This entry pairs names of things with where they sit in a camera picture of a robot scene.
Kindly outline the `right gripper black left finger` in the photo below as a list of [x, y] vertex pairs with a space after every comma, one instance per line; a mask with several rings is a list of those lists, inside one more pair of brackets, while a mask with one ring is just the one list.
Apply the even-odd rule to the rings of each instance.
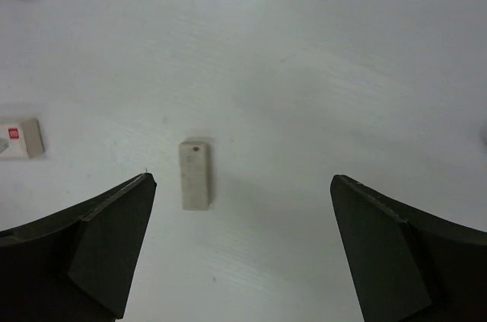
[[1, 232], [3, 321], [123, 318], [157, 184], [143, 173]]

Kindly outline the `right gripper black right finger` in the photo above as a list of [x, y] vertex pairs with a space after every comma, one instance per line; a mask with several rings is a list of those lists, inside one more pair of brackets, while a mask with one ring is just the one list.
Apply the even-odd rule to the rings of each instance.
[[346, 175], [330, 195], [366, 321], [484, 321], [486, 234]]

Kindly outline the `white eraser red logo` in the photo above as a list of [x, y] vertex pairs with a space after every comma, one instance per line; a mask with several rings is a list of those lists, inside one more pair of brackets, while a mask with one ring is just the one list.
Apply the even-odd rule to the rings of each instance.
[[1, 159], [31, 159], [45, 153], [40, 124], [34, 117], [1, 118]]

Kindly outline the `white worn eraser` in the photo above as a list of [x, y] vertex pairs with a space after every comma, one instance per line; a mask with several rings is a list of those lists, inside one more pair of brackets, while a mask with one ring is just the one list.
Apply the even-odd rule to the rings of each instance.
[[184, 210], [205, 211], [211, 202], [210, 151], [205, 142], [181, 142], [178, 146]]

